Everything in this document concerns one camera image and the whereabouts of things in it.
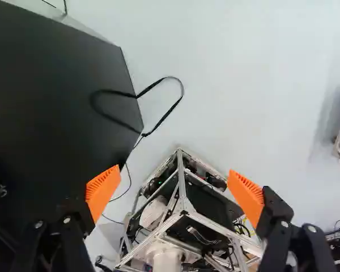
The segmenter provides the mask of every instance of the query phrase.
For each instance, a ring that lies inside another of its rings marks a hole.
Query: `aluminum frame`
[[[136,209],[138,198],[141,195],[141,193],[146,188],[147,184],[156,177],[159,177],[165,169],[173,162],[174,158],[177,158],[177,169],[166,179],[166,181],[154,192],[147,201],[141,205],[139,209]],[[166,219],[167,212],[164,213],[164,215],[161,218],[161,221],[158,225],[158,227],[153,230],[140,244],[136,246],[129,245],[130,243],[129,238],[127,237],[126,230],[128,228],[128,224],[125,226],[125,234],[124,239],[122,239],[122,243],[120,245],[120,253],[118,256],[118,263],[116,264],[115,268],[119,269],[121,271],[128,271],[128,272],[139,272],[138,269],[135,269],[133,267],[128,266],[128,262],[132,260],[132,258],[136,258],[142,261],[145,261],[144,255],[146,252],[146,249],[152,244],[152,243],[168,243],[173,245],[174,247],[180,247],[186,252],[186,257],[189,258],[188,261],[194,261],[202,258],[202,253],[199,249],[188,245],[184,242],[178,241],[177,239],[174,239],[172,237],[169,237],[166,235],[166,230],[173,226],[177,221],[179,221],[183,216],[187,216],[198,223],[203,224],[206,227],[211,228],[213,231],[216,231],[225,237],[229,238],[231,243],[233,244],[234,253],[236,255],[236,259],[238,260],[238,264],[235,265],[235,271],[242,271],[242,272],[248,272],[248,266],[253,265],[255,262],[259,261],[259,257],[262,256],[263,250],[261,248],[261,244],[258,241],[254,241],[251,238],[245,236],[245,235],[239,235],[236,232],[231,231],[230,229],[221,226],[220,224],[214,222],[213,220],[199,214],[196,212],[195,208],[191,204],[190,200],[186,196],[186,185],[185,185],[185,176],[191,175],[193,178],[197,179],[197,181],[201,182],[202,184],[207,184],[207,182],[203,181],[201,178],[199,178],[197,175],[193,174],[190,170],[186,169],[184,167],[183,157],[191,158],[192,160],[197,162],[197,165],[199,164],[202,168],[206,169],[209,173],[216,176],[217,178],[224,180],[224,182],[227,181],[225,176],[220,174],[216,169],[209,166],[208,164],[204,163],[200,159],[196,158],[194,155],[191,155],[190,152],[184,151],[182,148],[177,148],[175,152],[172,152],[169,157],[165,159],[161,165],[157,167],[156,170],[153,171],[152,174],[149,175],[149,177],[145,180],[143,186],[141,187],[139,193],[136,196],[134,206],[132,209],[132,216],[131,218],[138,216],[139,212],[142,211],[142,209],[150,203],[155,198],[155,195],[161,191],[164,186],[173,179],[175,175],[177,175],[178,181],[177,184],[173,190],[173,193],[171,195],[171,198],[167,204],[167,210],[171,211],[173,210],[173,214]],[[217,188],[213,188],[214,192],[216,192],[216,195],[219,198],[227,198],[222,194],[220,190]],[[175,196],[178,192],[178,201],[176,204],[176,207],[174,207],[176,201]],[[121,256],[122,247],[126,244],[128,254]],[[247,251],[248,248],[252,249],[250,253],[255,254],[256,257],[252,258],[250,261],[246,261],[244,259],[243,251],[241,249],[241,246],[243,246],[243,249]],[[211,256],[206,255],[205,260],[213,266],[215,269],[221,272],[229,272],[230,269],[230,263],[227,262],[224,259],[221,259],[217,256]]]

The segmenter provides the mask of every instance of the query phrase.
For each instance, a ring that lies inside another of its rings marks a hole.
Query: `white floor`
[[[122,220],[142,181],[183,145],[223,173],[232,168],[271,186],[294,209],[295,224],[333,228],[340,219],[340,163],[330,140],[340,105],[340,1],[67,2],[70,16],[122,48],[137,92],[165,75],[186,88],[176,111],[131,154],[133,186],[107,216]],[[146,129],[178,95],[169,82],[140,100]],[[122,176],[116,195],[128,186]],[[87,239],[91,256],[112,255],[104,236],[97,228]]]

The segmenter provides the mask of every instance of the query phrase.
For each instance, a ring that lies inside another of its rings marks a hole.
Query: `metal rack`
[[[177,160],[177,167],[173,173],[169,175],[169,177],[161,184],[161,186],[159,186],[157,190],[148,197],[146,202],[137,209],[138,199],[148,187],[149,182],[151,182],[154,178],[159,177],[166,169],[168,169],[169,165],[175,159]],[[209,185],[209,183],[195,175],[191,170],[187,169],[184,166],[184,159],[191,159],[192,161],[196,162],[199,167],[203,168],[208,173],[211,173],[213,176],[217,177],[217,179],[220,179],[226,183],[226,177],[224,177],[216,169],[199,160],[190,152],[184,151],[183,148],[177,148],[175,152],[172,152],[170,156],[155,171],[153,171],[152,174],[150,174],[148,179],[144,182],[142,188],[139,190],[134,202],[132,213],[128,216],[127,220],[125,220],[127,223],[125,224],[125,233],[124,238],[121,241],[116,269],[122,271],[140,272],[142,269],[133,265],[136,263],[136,261],[145,264],[148,262],[147,258],[149,250],[151,251],[153,248],[161,249],[162,247],[167,247],[178,250],[182,254],[182,262],[193,263],[203,258],[208,264],[218,271],[232,271],[230,268],[231,264],[226,259],[217,257],[212,253],[204,254],[204,252],[202,252],[196,246],[192,246],[188,243],[175,239],[174,237],[170,237],[167,234],[167,230],[169,230],[169,228],[174,226],[177,222],[179,222],[179,220],[187,217],[188,219],[197,222],[197,224],[200,223],[203,226],[229,239],[237,259],[237,264],[234,266],[234,271],[247,272],[248,267],[253,265],[255,262],[258,262],[262,256],[262,249],[259,241],[255,241],[245,235],[240,235],[197,212],[197,210],[192,205],[189,196],[187,195],[186,186],[189,186],[190,182],[187,182],[188,184],[186,184],[186,179],[192,179],[194,184],[197,184],[201,187],[208,188],[206,185]],[[169,188],[170,185],[172,186],[171,190],[173,191],[167,204],[168,212],[163,214],[159,225],[142,242],[136,246],[133,246],[128,236],[130,223],[132,220],[139,218],[146,205],[155,199],[156,196],[158,196],[166,187]],[[217,188],[212,187],[208,188],[207,190],[212,194],[212,197],[215,197],[220,201],[231,201]],[[251,253],[255,257],[246,261],[243,251]]]

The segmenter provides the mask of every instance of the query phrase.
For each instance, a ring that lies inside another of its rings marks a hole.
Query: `bolt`
[[[41,226],[43,226],[43,221],[42,220],[36,222],[35,225],[34,225],[35,228],[40,228]]]
[[[65,224],[67,224],[67,223],[69,223],[70,222],[70,217],[68,216],[68,217],[66,217],[64,220],[63,220],[63,223],[65,223]]]
[[[288,223],[286,221],[281,221],[281,225],[285,228],[288,228]]]
[[[308,230],[311,231],[311,232],[316,232],[316,229],[315,229],[314,226],[311,226],[311,225],[310,225],[310,226],[308,226],[307,228],[308,228]]]

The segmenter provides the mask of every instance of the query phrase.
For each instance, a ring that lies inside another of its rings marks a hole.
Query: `orange 3d-printed part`
[[[96,176],[86,185],[86,202],[96,223],[121,181],[118,165]]]
[[[253,228],[256,229],[264,207],[262,188],[239,173],[230,170],[228,189],[248,217]]]

